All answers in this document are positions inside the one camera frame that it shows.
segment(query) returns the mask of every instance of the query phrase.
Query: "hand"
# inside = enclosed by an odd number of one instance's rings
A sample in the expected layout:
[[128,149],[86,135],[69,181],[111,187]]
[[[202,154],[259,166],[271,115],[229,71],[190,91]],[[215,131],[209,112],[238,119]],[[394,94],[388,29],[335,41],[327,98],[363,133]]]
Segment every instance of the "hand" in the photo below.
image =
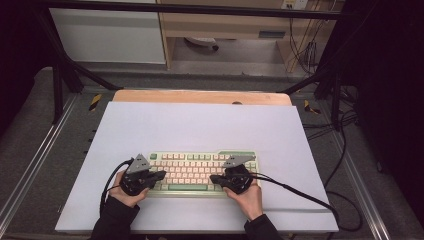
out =
[[229,198],[232,198],[237,202],[249,221],[252,221],[263,214],[262,190],[261,187],[258,186],[256,179],[253,179],[250,187],[239,195],[227,187],[224,187],[223,189]]
[[[123,175],[124,175],[124,171],[118,172],[116,174],[115,182],[113,183],[113,186],[119,186],[119,182],[121,181],[121,178]],[[122,190],[121,187],[115,187],[109,190],[109,196],[114,197],[118,201],[127,205],[128,207],[133,208],[135,205],[137,205],[138,202],[140,202],[141,200],[147,197],[148,191],[149,191],[149,188],[146,188],[137,196],[129,196]]]

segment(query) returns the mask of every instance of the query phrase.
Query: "black controller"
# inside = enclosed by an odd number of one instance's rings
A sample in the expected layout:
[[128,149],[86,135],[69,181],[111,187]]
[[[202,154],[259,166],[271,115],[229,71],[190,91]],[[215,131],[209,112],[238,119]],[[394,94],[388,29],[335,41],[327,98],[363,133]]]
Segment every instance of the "black controller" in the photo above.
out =
[[241,194],[250,187],[253,178],[250,177],[249,171],[242,164],[248,161],[245,160],[247,159],[246,156],[243,156],[244,159],[236,157],[231,156],[230,160],[224,163],[223,167],[226,167],[226,169],[223,175],[211,175],[209,178],[212,183],[227,187],[236,194]]
[[122,190],[130,196],[136,196],[145,188],[154,188],[156,181],[163,180],[166,171],[151,172],[149,169],[149,162],[139,154],[122,176],[119,183]]

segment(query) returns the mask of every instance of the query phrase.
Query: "space bar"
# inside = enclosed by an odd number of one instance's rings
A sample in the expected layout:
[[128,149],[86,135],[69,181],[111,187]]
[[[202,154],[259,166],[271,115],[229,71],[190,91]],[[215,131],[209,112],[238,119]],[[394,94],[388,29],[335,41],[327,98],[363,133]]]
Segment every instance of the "space bar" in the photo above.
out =
[[190,184],[170,184],[168,186],[170,191],[207,191],[208,185],[190,185]]

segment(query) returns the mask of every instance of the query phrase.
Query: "white wall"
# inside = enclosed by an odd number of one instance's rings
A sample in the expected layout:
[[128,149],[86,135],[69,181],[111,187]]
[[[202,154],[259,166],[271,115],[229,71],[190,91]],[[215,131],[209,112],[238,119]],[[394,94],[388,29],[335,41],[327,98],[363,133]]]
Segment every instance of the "white wall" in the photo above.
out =
[[[155,3],[154,0],[121,1]],[[165,64],[157,13],[50,11],[64,48],[75,61]]]

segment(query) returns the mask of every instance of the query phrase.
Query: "power strip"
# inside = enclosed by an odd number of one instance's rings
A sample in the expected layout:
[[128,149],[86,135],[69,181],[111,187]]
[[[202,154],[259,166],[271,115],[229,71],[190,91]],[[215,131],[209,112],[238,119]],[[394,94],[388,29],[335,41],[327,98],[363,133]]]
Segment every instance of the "power strip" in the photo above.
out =
[[308,0],[284,0],[281,9],[305,10]]

